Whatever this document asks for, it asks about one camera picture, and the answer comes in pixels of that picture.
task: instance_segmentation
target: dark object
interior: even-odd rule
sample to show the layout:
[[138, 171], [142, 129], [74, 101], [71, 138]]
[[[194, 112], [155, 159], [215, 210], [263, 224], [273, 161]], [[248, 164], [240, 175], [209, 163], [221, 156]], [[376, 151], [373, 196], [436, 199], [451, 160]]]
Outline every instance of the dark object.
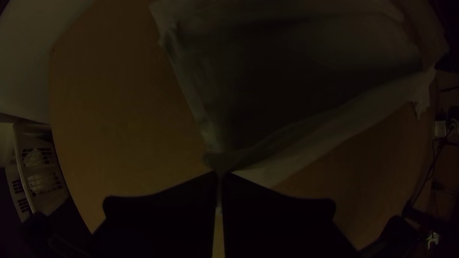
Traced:
[[399, 216], [392, 217], [378, 240], [362, 249], [362, 258], [404, 258], [419, 243], [419, 235]]
[[430, 0], [434, 11], [437, 13], [443, 28], [445, 38], [449, 44], [449, 53], [435, 65], [437, 70], [446, 72], [459, 71], [459, 1], [457, 0]]
[[227, 174], [222, 203], [225, 257], [358, 257], [332, 221], [332, 200], [287, 197]]
[[0, 0], [0, 16], [3, 13], [3, 10], [5, 10], [9, 2], [10, 0]]
[[34, 257], [21, 235], [21, 220], [11, 198], [4, 168], [0, 168], [0, 257]]
[[89, 251], [99, 258], [211, 258], [216, 191], [217, 176], [207, 173], [154, 195], [108, 197]]
[[440, 92], [450, 92], [450, 91], [455, 90], [455, 89], [459, 89], [459, 86], [442, 89], [442, 90], [440, 90]]
[[91, 233], [84, 223], [79, 223], [69, 214], [68, 206], [72, 203], [67, 201], [49, 217], [35, 213], [23, 223], [23, 238], [36, 257], [89, 257], [84, 251], [85, 245], [81, 242], [89, 240]]
[[[109, 197], [94, 257], [212, 257], [217, 176], [211, 172], [151, 196]], [[334, 225], [331, 200], [292, 198], [227, 174], [222, 182], [227, 258], [359, 257]], [[393, 218], [365, 257], [402, 258], [415, 231]]]
[[405, 205], [402, 215], [443, 236], [450, 236], [454, 234], [455, 231], [458, 231], [457, 228], [451, 227], [448, 223], [414, 209], [410, 202]]

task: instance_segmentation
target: laundry basket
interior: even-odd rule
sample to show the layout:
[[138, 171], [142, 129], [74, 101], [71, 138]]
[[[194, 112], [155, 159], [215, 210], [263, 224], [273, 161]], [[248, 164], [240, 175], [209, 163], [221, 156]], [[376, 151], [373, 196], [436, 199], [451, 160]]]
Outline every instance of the laundry basket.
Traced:
[[69, 196], [48, 125], [13, 126], [16, 163], [32, 213], [50, 215]]

